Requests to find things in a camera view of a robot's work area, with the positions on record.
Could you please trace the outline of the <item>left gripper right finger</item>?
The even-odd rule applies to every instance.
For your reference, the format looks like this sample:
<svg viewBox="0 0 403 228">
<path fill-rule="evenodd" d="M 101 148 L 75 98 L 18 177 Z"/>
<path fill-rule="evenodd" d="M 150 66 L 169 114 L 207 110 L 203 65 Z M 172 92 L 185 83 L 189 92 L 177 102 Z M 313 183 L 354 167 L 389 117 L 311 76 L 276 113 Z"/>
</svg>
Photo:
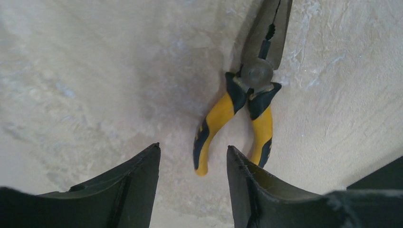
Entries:
<svg viewBox="0 0 403 228">
<path fill-rule="evenodd" d="M 227 150 L 227 175 L 237 228 L 400 228 L 400 190 L 336 190 L 325 195 L 293 186 Z"/>
</svg>

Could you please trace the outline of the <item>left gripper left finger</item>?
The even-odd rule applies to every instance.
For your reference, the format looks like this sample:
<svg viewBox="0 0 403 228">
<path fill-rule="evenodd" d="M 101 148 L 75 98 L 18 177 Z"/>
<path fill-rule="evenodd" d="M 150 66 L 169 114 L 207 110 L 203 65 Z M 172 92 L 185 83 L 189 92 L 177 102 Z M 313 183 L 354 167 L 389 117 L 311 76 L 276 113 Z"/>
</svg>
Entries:
<svg viewBox="0 0 403 228">
<path fill-rule="evenodd" d="M 159 143 L 66 192 L 0 189 L 3 228 L 147 228 L 159 178 Z"/>
</svg>

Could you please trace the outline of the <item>yellow black needle-nose pliers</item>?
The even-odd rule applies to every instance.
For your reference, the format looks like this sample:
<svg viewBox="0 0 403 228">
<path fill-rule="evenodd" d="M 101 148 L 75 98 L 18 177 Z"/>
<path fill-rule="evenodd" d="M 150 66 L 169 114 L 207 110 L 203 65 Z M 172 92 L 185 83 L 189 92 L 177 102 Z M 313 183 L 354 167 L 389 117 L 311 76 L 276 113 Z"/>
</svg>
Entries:
<svg viewBox="0 0 403 228">
<path fill-rule="evenodd" d="M 225 74 L 226 92 L 205 116 L 194 138 L 197 175 L 208 172 L 214 136 L 243 107 L 249 111 L 255 136 L 250 160 L 259 167 L 267 163 L 273 138 L 271 101 L 282 87 L 272 78 L 282 60 L 291 8 L 291 0 L 262 2 L 243 46 L 240 68 Z"/>
</svg>

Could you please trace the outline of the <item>black box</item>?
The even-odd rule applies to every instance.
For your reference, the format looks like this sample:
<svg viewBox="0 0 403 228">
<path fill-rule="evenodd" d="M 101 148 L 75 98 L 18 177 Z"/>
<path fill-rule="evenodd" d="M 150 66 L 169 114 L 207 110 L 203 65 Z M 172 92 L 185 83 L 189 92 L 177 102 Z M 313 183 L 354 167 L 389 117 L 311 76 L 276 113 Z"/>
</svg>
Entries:
<svg viewBox="0 0 403 228">
<path fill-rule="evenodd" d="M 403 157 L 349 185 L 347 190 L 402 190 Z"/>
</svg>

